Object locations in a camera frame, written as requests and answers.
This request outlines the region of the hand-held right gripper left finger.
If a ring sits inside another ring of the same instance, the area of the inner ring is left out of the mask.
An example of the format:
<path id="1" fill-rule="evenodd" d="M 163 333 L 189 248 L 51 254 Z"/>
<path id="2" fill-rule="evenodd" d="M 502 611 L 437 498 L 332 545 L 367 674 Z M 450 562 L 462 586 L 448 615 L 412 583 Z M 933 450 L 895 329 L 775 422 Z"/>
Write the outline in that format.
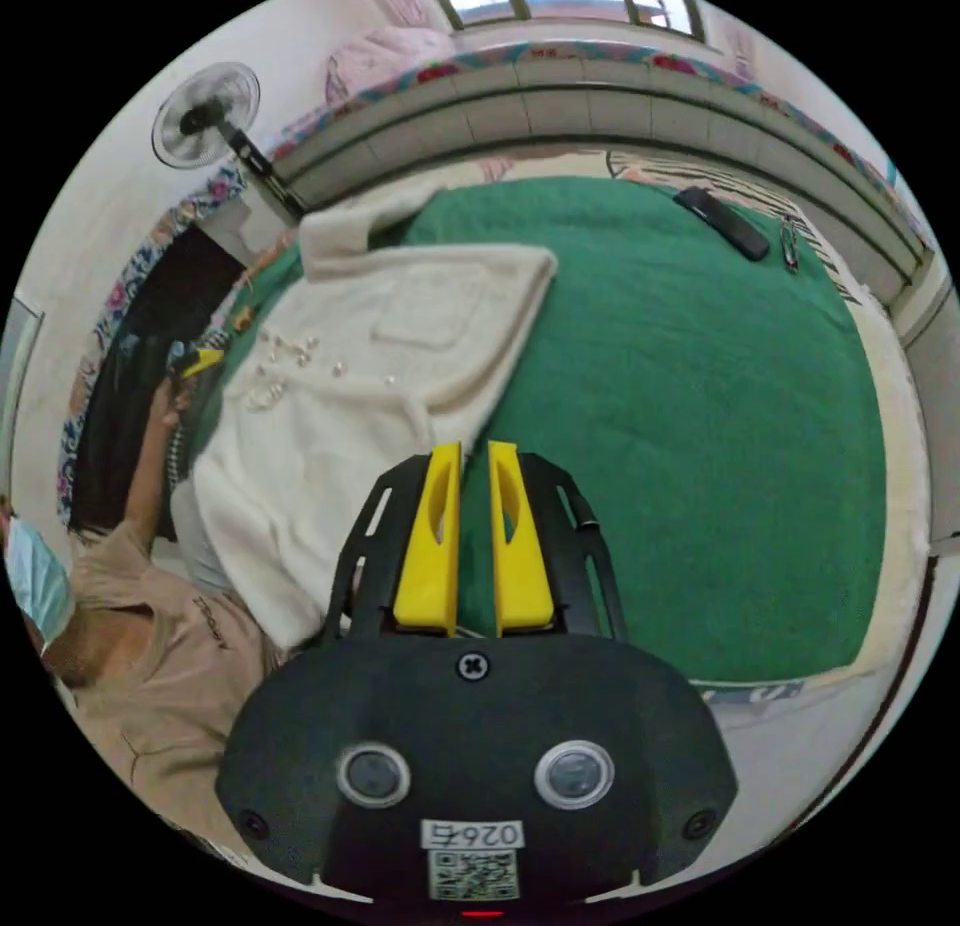
<path id="1" fill-rule="evenodd" d="M 393 604 L 401 630 L 456 633 L 461 474 L 460 443 L 432 451 Z"/>

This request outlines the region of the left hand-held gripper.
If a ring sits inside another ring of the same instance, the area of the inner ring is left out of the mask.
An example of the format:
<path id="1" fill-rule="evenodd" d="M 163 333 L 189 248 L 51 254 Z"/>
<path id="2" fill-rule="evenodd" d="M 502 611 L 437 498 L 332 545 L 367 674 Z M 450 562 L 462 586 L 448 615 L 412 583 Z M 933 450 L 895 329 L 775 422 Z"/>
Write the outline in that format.
<path id="1" fill-rule="evenodd" d="M 166 358 L 166 378 L 169 381 L 167 412 L 178 412 L 178 398 L 189 379 L 216 367 L 224 358 L 222 349 L 199 348 L 183 341 L 174 341 Z"/>

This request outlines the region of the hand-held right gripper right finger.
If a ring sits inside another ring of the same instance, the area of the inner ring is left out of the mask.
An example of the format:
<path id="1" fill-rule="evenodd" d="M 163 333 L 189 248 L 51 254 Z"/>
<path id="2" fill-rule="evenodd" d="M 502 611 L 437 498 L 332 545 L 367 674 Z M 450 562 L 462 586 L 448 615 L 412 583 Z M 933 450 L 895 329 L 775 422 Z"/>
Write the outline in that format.
<path id="1" fill-rule="evenodd" d="M 491 441 L 488 462 L 497 635 L 546 629 L 554 604 L 517 446 Z"/>

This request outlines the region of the person's left hand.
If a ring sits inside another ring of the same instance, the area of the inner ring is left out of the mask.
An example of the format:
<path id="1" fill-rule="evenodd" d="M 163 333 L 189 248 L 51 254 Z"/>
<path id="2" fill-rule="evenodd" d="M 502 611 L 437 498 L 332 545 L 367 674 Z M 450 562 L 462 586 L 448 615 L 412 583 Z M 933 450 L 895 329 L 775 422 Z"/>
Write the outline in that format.
<path id="1" fill-rule="evenodd" d="M 191 393 L 182 384 L 165 378 L 157 387 L 150 407 L 148 430 L 170 432 L 189 405 Z"/>

